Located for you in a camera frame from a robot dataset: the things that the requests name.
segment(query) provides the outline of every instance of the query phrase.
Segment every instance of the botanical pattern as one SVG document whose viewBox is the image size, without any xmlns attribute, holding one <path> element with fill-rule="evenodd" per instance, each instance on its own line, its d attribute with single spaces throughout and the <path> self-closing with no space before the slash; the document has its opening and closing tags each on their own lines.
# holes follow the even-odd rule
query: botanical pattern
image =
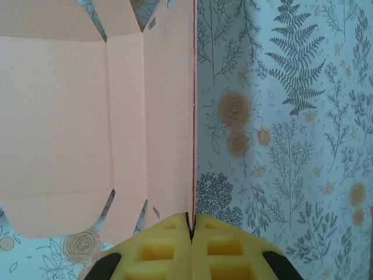
<svg viewBox="0 0 373 280">
<path fill-rule="evenodd" d="M 105 38 L 91 0 L 78 1 Z M 158 0 L 130 1 L 143 28 Z M 305 280 L 368 279 L 373 2 L 197 8 L 196 210 L 279 246 Z M 82 280 L 89 255 L 111 247 L 97 237 L 114 195 L 93 228 L 52 239 L 19 236 L 0 207 L 0 278 Z"/>
</svg>

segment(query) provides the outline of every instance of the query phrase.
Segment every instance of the yellow foam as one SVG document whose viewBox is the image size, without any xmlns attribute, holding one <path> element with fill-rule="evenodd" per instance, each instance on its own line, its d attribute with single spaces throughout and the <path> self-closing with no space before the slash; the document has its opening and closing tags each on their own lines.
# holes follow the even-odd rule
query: yellow foam
<svg viewBox="0 0 373 280">
<path fill-rule="evenodd" d="M 262 253 L 283 252 L 211 216 L 196 216 L 193 243 L 184 213 L 106 251 L 122 258 L 110 280 L 277 280 Z"/>
</svg>

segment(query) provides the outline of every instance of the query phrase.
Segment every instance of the floral wallpaper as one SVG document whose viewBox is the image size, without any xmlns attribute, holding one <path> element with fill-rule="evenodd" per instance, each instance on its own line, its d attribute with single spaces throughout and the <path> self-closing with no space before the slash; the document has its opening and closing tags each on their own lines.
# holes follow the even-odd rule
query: floral wallpaper
<svg viewBox="0 0 373 280">
<path fill-rule="evenodd" d="M 157 0 L 130 1 L 144 27 Z M 105 38 L 91 1 L 78 2 Z M 368 279 L 372 8 L 198 0 L 197 211 L 279 246 L 304 279 Z M 0 207 L 0 278 L 82 280 L 112 246 L 98 240 L 110 203 L 91 229 L 38 240 Z"/>
</svg>

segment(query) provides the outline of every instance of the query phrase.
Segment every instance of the black foam edge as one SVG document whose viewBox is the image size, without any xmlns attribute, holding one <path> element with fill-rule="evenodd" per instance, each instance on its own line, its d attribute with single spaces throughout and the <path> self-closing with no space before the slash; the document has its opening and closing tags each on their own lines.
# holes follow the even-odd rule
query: black foam edge
<svg viewBox="0 0 373 280">
<path fill-rule="evenodd" d="M 263 257 L 279 280 L 304 280 L 287 257 L 273 251 L 264 252 Z"/>
<path fill-rule="evenodd" d="M 84 280 L 110 280 L 121 258 L 120 253 L 112 253 L 99 259 Z"/>
<path fill-rule="evenodd" d="M 193 242 L 194 231 L 195 231 L 195 228 L 196 228 L 196 216 L 194 216 L 193 228 L 191 228 L 191 224 L 189 222 L 189 213 L 188 212 L 185 213 L 185 218 L 187 219 L 186 224 L 188 225 L 188 229 L 189 229 L 189 237 L 191 238 L 191 242 Z"/>
</svg>

